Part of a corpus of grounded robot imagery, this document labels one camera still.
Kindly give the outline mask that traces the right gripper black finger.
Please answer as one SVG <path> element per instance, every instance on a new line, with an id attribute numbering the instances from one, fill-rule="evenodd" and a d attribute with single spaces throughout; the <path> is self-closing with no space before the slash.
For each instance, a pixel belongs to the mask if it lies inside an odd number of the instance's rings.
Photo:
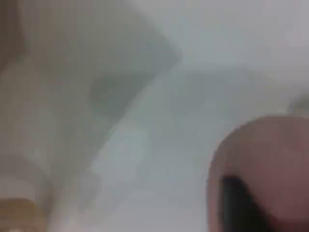
<path id="1" fill-rule="evenodd" d="M 247 185 L 237 176 L 221 179 L 221 227 L 224 232 L 273 232 Z"/>

